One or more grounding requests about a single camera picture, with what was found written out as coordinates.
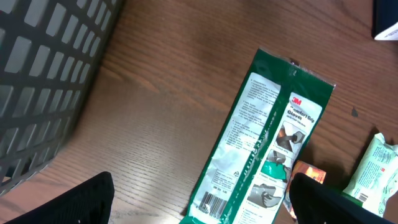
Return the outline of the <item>green white packet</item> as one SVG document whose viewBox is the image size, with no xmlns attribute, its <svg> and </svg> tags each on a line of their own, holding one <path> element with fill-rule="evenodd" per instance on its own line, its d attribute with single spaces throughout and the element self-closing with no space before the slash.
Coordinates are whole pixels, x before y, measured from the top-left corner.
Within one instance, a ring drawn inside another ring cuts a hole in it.
<svg viewBox="0 0 398 224">
<path fill-rule="evenodd" d="M 273 223 L 334 88 L 287 58 L 257 50 L 182 221 Z"/>
</svg>

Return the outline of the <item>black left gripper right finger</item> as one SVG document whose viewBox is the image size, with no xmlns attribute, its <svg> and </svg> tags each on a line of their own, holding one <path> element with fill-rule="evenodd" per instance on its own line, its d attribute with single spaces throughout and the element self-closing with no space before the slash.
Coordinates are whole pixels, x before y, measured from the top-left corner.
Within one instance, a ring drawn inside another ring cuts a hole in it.
<svg viewBox="0 0 398 224">
<path fill-rule="evenodd" d="M 389 224 L 309 176 L 298 173 L 291 181 L 289 197 L 299 224 Z"/>
</svg>

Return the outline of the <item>small orange white carton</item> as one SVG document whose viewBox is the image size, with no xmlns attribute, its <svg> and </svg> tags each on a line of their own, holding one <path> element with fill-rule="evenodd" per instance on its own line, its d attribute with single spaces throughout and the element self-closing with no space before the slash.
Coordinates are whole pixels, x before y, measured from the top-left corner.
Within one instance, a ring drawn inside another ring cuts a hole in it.
<svg viewBox="0 0 398 224">
<path fill-rule="evenodd" d="M 326 172 L 324 170 L 321 170 L 311 164 L 307 164 L 304 161 L 298 160 L 296 162 L 296 164 L 294 165 L 293 170 L 291 172 L 290 179 L 289 179 L 286 191 L 285 191 L 284 201 L 283 201 L 285 208 L 287 209 L 287 211 L 289 212 L 290 216 L 292 217 L 292 219 L 295 223 L 298 223 L 298 221 L 297 221 L 297 216 L 296 216 L 293 206 L 292 206 L 292 202 L 291 202 L 290 195 L 289 195 L 289 190 L 290 190 L 290 186 L 291 186 L 291 183 L 292 183 L 295 175 L 298 173 L 305 174 L 306 176 L 310 177 L 311 179 L 313 179 L 321 184 L 324 182 L 325 177 L 326 177 Z"/>
</svg>

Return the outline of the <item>light teal wipes pack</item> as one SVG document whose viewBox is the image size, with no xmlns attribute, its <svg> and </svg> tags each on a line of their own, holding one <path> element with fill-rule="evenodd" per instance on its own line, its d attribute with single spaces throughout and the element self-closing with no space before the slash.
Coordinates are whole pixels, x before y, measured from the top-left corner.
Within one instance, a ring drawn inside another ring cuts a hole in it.
<svg viewBox="0 0 398 224">
<path fill-rule="evenodd" d="M 389 145 L 382 133 L 375 134 L 343 192 L 382 217 L 397 192 L 397 146 Z"/>
</svg>

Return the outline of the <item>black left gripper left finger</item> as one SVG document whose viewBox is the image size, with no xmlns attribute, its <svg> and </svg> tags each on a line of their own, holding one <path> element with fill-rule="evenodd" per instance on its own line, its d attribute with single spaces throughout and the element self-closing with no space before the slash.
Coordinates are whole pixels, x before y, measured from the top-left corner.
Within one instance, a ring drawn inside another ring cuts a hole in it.
<svg viewBox="0 0 398 224">
<path fill-rule="evenodd" d="M 113 178 L 104 171 L 7 224 L 107 224 L 113 198 Z"/>
</svg>

